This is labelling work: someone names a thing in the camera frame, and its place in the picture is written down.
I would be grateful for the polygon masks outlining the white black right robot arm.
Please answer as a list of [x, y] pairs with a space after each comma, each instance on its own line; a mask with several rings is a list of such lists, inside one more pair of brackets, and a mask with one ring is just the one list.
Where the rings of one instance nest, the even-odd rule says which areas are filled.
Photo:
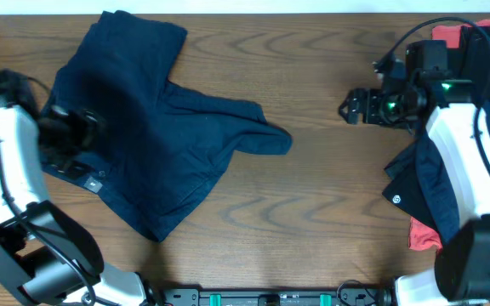
[[388, 95], [352, 89], [339, 107], [349, 123], [397, 125], [426, 116], [425, 131], [440, 153], [459, 212], [459, 231], [433, 268], [396, 279], [395, 305], [490, 303], [490, 133], [487, 112], [469, 80], [412, 85]]

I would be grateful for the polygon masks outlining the navy blue shorts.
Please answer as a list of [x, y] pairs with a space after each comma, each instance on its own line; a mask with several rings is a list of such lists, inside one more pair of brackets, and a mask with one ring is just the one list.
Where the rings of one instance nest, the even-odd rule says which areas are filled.
[[101, 119], [73, 184], [155, 242], [208, 196], [235, 151], [284, 155], [292, 145], [259, 104], [170, 81], [186, 35], [172, 23], [105, 12], [57, 72], [47, 103]]

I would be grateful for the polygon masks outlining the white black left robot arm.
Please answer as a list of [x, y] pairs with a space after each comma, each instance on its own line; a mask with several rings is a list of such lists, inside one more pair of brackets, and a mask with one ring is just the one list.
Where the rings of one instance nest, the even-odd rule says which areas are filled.
[[51, 200], [33, 116], [0, 90], [0, 284], [23, 305], [151, 305], [140, 276], [105, 263]]

